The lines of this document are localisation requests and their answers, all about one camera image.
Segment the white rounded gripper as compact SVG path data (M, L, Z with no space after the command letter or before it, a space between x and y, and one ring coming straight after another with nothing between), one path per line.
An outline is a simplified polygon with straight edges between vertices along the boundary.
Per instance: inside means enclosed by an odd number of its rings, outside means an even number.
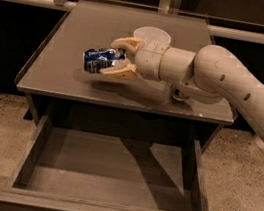
M132 79L137 77L136 70L146 80L159 81L159 71L163 54L170 48L161 41L144 41L138 37L124 37L113 40L110 46L123 49L128 56L134 56L135 64L129 59L119 61L115 66L103 68L100 72L113 79Z

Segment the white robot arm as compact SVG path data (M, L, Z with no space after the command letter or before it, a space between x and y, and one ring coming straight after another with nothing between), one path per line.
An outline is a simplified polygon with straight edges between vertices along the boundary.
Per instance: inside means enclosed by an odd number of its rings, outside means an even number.
M125 50L126 60L102 69L101 74L168 82L201 103L214 104L225 98L264 142L264 84L229 50L211 44L194 53L132 37L116 39L111 46Z

